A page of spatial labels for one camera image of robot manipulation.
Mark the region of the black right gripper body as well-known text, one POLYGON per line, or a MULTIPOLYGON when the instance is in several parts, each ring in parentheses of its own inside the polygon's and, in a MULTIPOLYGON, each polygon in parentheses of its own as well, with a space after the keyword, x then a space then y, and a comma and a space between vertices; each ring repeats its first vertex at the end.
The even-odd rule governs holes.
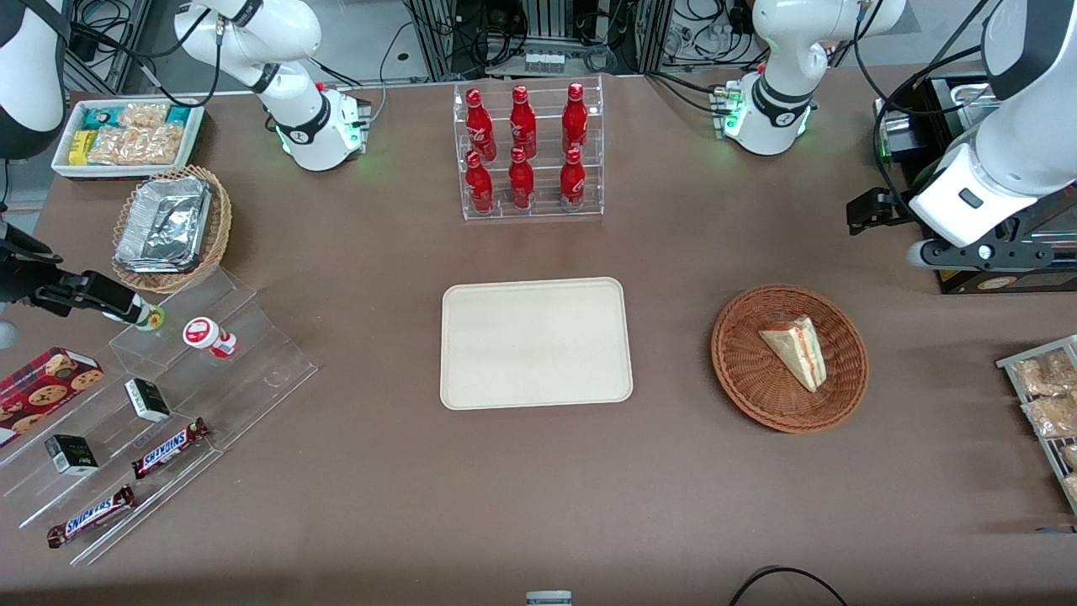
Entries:
MULTIPOLYGON (((12 224, 3 222, 1 254, 1 302, 34 306, 34 288, 70 286, 76 288, 78 276, 59 268, 55 256, 42 242, 12 224)), ((85 305, 76 300, 76 307, 85 305)))

